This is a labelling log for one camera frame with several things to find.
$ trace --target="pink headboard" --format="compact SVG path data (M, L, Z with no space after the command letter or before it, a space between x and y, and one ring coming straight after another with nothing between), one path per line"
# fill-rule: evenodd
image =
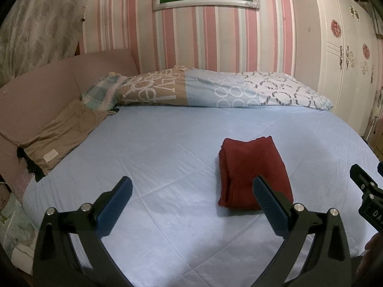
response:
M32 178L17 144L38 134L71 101L102 76L137 75L129 50L74 56L25 73L0 88L0 174L22 201Z

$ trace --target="silver bolt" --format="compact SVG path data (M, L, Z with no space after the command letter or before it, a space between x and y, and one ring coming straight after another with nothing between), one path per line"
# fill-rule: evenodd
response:
M92 208L92 204L89 204L89 203L85 203L81 205L81 210L83 212L88 212L90 211L91 208Z
M300 203L296 203L296 204L294 205L294 209L295 209L297 212L302 212L302 211L304 211L304 206L303 206L302 204L300 204Z
M47 209L47 211L46 211L46 214L47 214L48 216L51 216L51 215L53 215L53 214L55 213L55 211L56 211L56 209L54 209L53 207L49 207L49 208Z
M339 214L339 212L337 209L332 208L332 209L330 209L330 214L332 214L333 216L337 216Z

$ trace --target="door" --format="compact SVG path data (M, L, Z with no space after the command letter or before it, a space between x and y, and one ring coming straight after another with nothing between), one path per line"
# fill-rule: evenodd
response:
M338 0L318 0L322 31L322 61L318 93L329 98L336 111L344 66L343 26Z
M357 20L354 12L356 5L357 3L354 0L338 0L343 27L344 64L335 115L349 125L358 78L358 66L357 60L355 59L359 48ZM354 126L350 126L356 129L358 125L357 123L355 124Z
M368 123L377 87L376 63L374 62L377 56L377 39L375 33L372 31L374 27L371 17L360 5L355 5L355 11L358 30L358 77L348 124L357 133L363 135Z

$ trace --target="striped wallpaper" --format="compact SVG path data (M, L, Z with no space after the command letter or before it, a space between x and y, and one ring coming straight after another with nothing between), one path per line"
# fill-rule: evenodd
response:
M292 0L259 10L198 6L152 11L152 0L88 0L82 52L130 48L140 73L174 65L294 74Z

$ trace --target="red garment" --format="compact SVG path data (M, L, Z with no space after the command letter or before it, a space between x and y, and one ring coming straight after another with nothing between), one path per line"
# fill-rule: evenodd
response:
M271 136L249 142L226 138L220 158L221 198L218 205L231 209L260 210L253 194L253 180L262 175L274 191L292 203L293 193L285 164Z

